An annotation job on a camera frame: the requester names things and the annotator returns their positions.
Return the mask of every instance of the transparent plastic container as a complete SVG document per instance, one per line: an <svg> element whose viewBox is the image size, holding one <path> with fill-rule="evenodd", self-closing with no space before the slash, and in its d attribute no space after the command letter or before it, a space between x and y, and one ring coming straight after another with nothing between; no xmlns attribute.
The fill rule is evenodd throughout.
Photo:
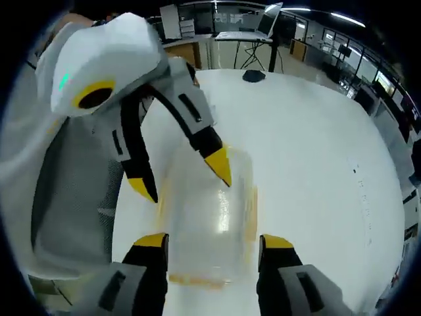
<svg viewBox="0 0 421 316"><path fill-rule="evenodd" d="M220 288L247 273L257 225L252 162L232 147L228 158L230 188L187 142L176 151L160 206L172 282Z"/></svg>

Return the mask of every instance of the white table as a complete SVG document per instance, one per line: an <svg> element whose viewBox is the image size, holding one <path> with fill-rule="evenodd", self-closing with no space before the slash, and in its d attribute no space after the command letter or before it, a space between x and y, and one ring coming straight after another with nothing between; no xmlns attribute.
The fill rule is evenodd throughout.
<svg viewBox="0 0 421 316"><path fill-rule="evenodd" d="M399 181L382 137L344 95L281 74L266 73L264 81L251 84L243 73L205 70L197 77L216 107L216 131L253 159L257 233L292 242L304 264L342 289L352 310L372 308L401 260L404 231ZM141 129L159 189L182 131L157 101ZM135 240L156 232L156 209L123 180L114 261ZM164 314L258 315L256 253L254 259L254 283L242 291L170 284ZM186 305L189 298L193 303Z"/></svg>
<svg viewBox="0 0 421 316"><path fill-rule="evenodd" d="M272 43L271 38L266 38L256 32L226 31L215 37L215 41L258 41L261 43Z"/></svg>
<svg viewBox="0 0 421 316"><path fill-rule="evenodd" d="M197 34L197 35L194 35L192 38L183 38L178 41L172 41L171 43L164 44L162 46L164 48L169 48L169 47L177 46L177 45L199 43L200 41L206 41L211 38L212 38L212 34Z"/></svg>

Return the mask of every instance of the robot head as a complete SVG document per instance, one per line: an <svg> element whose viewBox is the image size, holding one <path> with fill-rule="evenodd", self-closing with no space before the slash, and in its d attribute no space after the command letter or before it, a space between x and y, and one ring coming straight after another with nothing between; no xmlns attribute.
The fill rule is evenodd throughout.
<svg viewBox="0 0 421 316"><path fill-rule="evenodd" d="M125 13L74 32L63 45L53 75L51 109L70 117L91 114L164 60L155 31Z"/></svg>

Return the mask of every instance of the green light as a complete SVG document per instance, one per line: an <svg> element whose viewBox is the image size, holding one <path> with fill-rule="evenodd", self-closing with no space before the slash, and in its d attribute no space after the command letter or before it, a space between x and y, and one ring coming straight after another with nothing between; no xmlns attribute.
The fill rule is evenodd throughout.
<svg viewBox="0 0 421 316"><path fill-rule="evenodd" d="M61 82L60 82L60 85L59 85L59 90L62 90L62 88L63 88L64 84L67 82L67 80L68 80L68 74L65 74L65 75L63 76L63 79L62 79L62 80L61 80Z"/></svg>

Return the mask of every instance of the laptop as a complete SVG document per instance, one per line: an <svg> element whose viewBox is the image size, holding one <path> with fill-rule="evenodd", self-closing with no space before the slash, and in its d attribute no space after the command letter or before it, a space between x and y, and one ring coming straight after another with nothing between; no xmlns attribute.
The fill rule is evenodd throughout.
<svg viewBox="0 0 421 316"><path fill-rule="evenodd" d="M262 40L271 41L270 37L273 34L273 29L276 20L278 19L283 3L269 5L265 8L259 25L254 32L228 31L221 32L215 38L216 40Z"/></svg>

